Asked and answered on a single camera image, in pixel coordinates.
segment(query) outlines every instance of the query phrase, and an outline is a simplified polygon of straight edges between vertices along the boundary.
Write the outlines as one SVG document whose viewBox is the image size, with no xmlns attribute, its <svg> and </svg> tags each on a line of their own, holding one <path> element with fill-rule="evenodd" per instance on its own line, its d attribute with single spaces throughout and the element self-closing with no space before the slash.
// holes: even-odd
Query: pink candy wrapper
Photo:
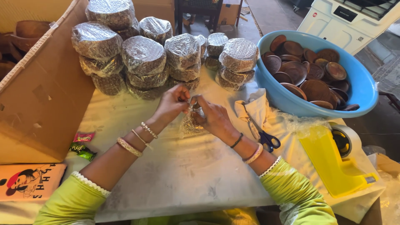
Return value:
<svg viewBox="0 0 400 225">
<path fill-rule="evenodd" d="M 78 141 L 92 141 L 93 137 L 94 137 L 94 133 L 90 133 L 90 134 L 80 134 L 80 133 L 76 133 L 73 142 L 78 142 Z"/>
</svg>

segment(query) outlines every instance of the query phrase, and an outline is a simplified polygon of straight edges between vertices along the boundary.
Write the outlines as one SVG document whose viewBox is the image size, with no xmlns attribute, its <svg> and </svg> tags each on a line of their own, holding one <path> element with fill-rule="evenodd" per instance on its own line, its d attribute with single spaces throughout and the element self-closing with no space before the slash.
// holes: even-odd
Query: blue plastic tub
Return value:
<svg viewBox="0 0 400 225">
<path fill-rule="evenodd" d="M 280 30 L 269 33 L 258 42 L 260 53 L 270 50 L 270 44 L 278 35 L 284 34 L 287 40 L 298 42 L 303 48 L 309 48 L 318 52 L 324 48 L 332 48 L 340 54 L 339 64 L 347 72 L 347 80 L 350 83 L 349 100 L 347 104 L 359 104 L 356 111 L 344 112 L 330 110 L 309 103 L 279 84 L 265 68 L 262 60 L 257 61 L 256 81 L 260 88 L 265 88 L 269 102 L 282 112 L 294 114 L 298 117 L 322 117 L 322 118 L 352 118 L 362 116 L 371 111 L 378 102 L 378 92 L 375 89 L 375 81 L 367 69 L 352 55 L 339 46 L 314 35 Z"/>
</svg>

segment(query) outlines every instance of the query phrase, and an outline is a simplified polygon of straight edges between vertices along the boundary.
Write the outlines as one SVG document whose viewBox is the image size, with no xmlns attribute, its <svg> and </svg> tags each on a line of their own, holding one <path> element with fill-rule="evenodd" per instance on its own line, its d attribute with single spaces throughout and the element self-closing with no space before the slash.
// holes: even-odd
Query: cartoon print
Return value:
<svg viewBox="0 0 400 225">
<path fill-rule="evenodd" d="M 43 177 L 43 175 L 50 171 L 50 167 L 53 166 L 55 166 L 55 164 L 46 164 L 35 170 L 26 169 L 14 174 L 8 179 L 6 195 L 11 196 L 16 191 L 19 191 L 23 193 L 24 198 L 35 196 L 35 190 L 44 190 L 43 181 L 48 181 L 49 177 Z M 5 183 L 6 179 L 0 180 L 0 186 Z"/>
</svg>

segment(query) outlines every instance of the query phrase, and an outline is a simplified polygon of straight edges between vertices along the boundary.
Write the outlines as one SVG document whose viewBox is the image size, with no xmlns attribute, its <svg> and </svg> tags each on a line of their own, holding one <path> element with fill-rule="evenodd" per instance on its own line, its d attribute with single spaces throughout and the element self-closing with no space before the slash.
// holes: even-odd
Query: green sleeve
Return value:
<svg viewBox="0 0 400 225">
<path fill-rule="evenodd" d="M 283 225 L 337 224 L 332 209 L 310 181 L 281 159 L 261 183 L 280 206 Z"/>
<path fill-rule="evenodd" d="M 100 191 L 71 175 L 46 201 L 34 225 L 65 225 L 78 220 L 93 220 L 105 200 Z"/>
</svg>

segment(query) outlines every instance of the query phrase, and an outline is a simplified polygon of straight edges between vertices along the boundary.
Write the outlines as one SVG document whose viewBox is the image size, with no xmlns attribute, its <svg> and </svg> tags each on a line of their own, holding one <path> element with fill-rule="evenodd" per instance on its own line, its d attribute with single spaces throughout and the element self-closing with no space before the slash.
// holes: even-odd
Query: green candy wrapper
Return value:
<svg viewBox="0 0 400 225">
<path fill-rule="evenodd" d="M 83 157 L 89 161 L 92 161 L 97 153 L 92 152 L 88 147 L 72 143 L 70 145 L 70 151 L 76 152 L 78 156 Z"/>
</svg>

